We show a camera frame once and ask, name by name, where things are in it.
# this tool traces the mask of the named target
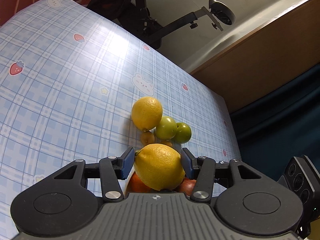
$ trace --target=lemon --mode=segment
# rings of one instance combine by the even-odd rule
[[[180,154],[159,143],[149,144],[136,151],[134,169],[141,181],[155,190],[173,190],[185,176]]]
[[[133,104],[131,117],[134,125],[147,132],[155,128],[162,118],[162,105],[152,97],[143,97]]]

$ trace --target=strawberry print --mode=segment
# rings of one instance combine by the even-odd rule
[[[84,42],[84,37],[80,34],[75,34],[73,35],[73,37],[75,38],[76,41]]]
[[[19,74],[22,71],[22,68],[24,67],[24,64],[22,61],[18,61],[16,63],[13,63],[10,67],[10,75],[14,76],[16,74]]]

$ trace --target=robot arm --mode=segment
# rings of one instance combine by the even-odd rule
[[[228,6],[226,6],[222,2],[216,0],[209,0],[209,9],[210,11],[208,11],[207,8],[203,6],[200,10],[188,13],[187,15],[179,18],[178,20],[175,20],[174,22],[161,28],[157,32],[151,34],[147,38],[146,43],[152,44],[155,41],[163,38],[169,33],[174,32],[175,30],[178,30],[179,28],[187,24],[190,24],[190,28],[194,29],[198,26],[196,23],[194,23],[194,21],[205,15],[209,16],[209,18],[212,20],[212,26],[215,29],[219,28],[221,31],[223,31],[223,28],[221,27],[220,23],[217,21],[215,17],[217,17],[226,25],[232,25],[236,21],[236,17],[233,14],[233,12],[228,8]]]
[[[75,160],[21,192],[11,205],[14,240],[298,240],[319,216],[320,176],[306,156],[290,161],[284,187],[239,160],[216,163],[183,148],[186,176],[196,179],[190,198],[170,190],[124,195],[118,179],[133,163],[132,147],[99,163]],[[88,178],[100,178],[102,197],[86,189]],[[227,187],[218,197],[214,182]]]

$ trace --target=table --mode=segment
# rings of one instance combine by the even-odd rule
[[[72,0],[40,0],[2,26],[0,239],[17,233],[10,204],[22,190],[75,159],[142,148],[130,112],[143,96],[190,125],[182,146],[195,156],[241,158],[224,99],[113,22]],[[88,189],[101,195],[99,179]]]

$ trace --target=wall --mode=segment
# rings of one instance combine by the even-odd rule
[[[190,74],[234,112],[320,62],[320,0],[308,0],[232,43]]]
[[[261,28],[269,24],[274,19],[288,13],[290,10],[298,7],[301,4],[306,3],[309,0],[279,0],[271,6],[263,9],[253,17],[249,17],[241,24],[236,25],[234,28],[230,28],[223,35],[220,35],[206,44],[204,47],[196,51],[184,62],[180,64],[186,72],[191,73],[197,67],[204,64],[206,61],[218,55],[221,51],[228,48],[234,42],[238,42],[245,35],[256,28]]]
[[[206,47],[213,40],[225,36],[235,27],[278,0],[220,1],[228,5],[235,13],[237,17],[235,26],[224,25],[225,31],[221,32],[212,27],[211,20],[208,17],[202,17],[197,21],[197,28],[191,30],[189,26],[184,26],[164,37],[162,46],[158,51],[177,65],[182,65],[185,62],[182,68],[187,69],[191,62],[186,63],[186,60],[190,56]],[[191,11],[200,9],[202,6],[208,7],[208,0],[147,0],[147,5],[151,16],[156,18],[161,25],[167,25]]]

